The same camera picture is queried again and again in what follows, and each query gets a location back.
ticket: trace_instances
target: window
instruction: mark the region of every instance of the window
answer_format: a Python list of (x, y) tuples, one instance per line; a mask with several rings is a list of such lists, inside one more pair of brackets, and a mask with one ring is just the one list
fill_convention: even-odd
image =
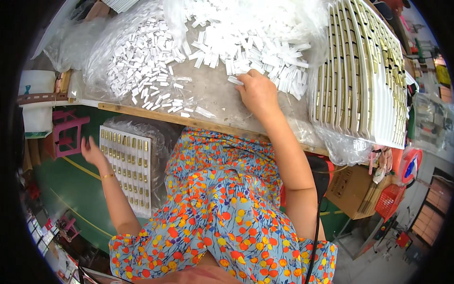
[(444, 222), (453, 195), (452, 177), (435, 168), (429, 191), (411, 229), (417, 237), (432, 246)]
[(34, 216), (31, 217), (27, 226), (29, 228), (33, 240), (38, 246), (39, 251), (42, 253), (42, 255), (45, 255), (47, 253), (47, 250), (49, 249), (50, 242), (58, 233), (58, 229), (54, 226), (51, 228), (51, 230), (48, 230), (45, 234), (43, 234), (43, 230), (39, 226)]

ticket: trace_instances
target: pink plastic stool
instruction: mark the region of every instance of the pink plastic stool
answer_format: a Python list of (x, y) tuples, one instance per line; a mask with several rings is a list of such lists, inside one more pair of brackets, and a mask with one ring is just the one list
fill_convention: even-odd
[[(52, 113), (52, 120), (54, 122), (54, 142), (55, 142), (55, 154), (56, 157), (64, 157), (72, 154), (77, 154), (82, 152), (80, 149), (80, 131), (82, 124), (86, 124), (90, 122), (89, 116), (84, 116), (81, 118), (77, 118), (74, 115), (75, 110), (70, 111), (54, 111)], [(71, 146), (73, 139), (70, 136), (66, 136), (66, 130), (77, 127), (77, 147), (73, 148)], [(63, 131), (63, 138), (60, 139), (60, 132)], [(70, 150), (60, 151), (60, 146), (66, 145)]]
[(66, 210), (63, 215), (60, 217), (60, 219), (58, 220), (58, 223), (61, 224), (62, 221), (64, 221), (66, 223), (66, 225), (64, 226), (63, 229), (65, 229), (66, 231), (73, 231), (74, 232), (74, 235), (71, 236), (71, 239), (74, 239), (77, 235), (79, 235), (80, 232), (82, 232), (82, 230), (80, 231), (77, 231), (76, 230), (76, 227), (74, 227), (74, 223), (76, 222), (76, 218), (72, 218), (71, 220), (68, 219), (68, 217), (66, 217), (66, 213), (69, 211)]

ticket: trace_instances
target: rack of gold parts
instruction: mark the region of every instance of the rack of gold parts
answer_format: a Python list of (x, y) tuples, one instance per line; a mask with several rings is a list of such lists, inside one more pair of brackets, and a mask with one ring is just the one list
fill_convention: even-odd
[(320, 127), (404, 148), (407, 95), (399, 40), (362, 0), (330, 6), (329, 53), (310, 119)]
[(151, 216), (151, 139), (101, 125), (99, 146), (131, 208)]

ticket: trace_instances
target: blue floral dress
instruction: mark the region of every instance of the blue floral dress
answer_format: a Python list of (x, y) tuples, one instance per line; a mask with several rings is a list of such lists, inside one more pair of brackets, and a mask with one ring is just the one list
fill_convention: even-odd
[[(244, 283), (304, 283), (313, 241), (279, 210), (271, 144), (185, 128), (166, 168), (168, 201), (138, 236), (109, 242), (113, 275), (156, 278), (197, 265), (209, 251)], [(328, 284), (337, 247), (317, 244), (310, 283)]]

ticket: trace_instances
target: gold bracelet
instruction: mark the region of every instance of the gold bracelet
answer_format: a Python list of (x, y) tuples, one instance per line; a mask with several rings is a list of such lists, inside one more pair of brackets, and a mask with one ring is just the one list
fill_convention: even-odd
[(107, 174), (101, 177), (101, 179), (106, 179), (108, 177), (115, 176), (115, 174)]

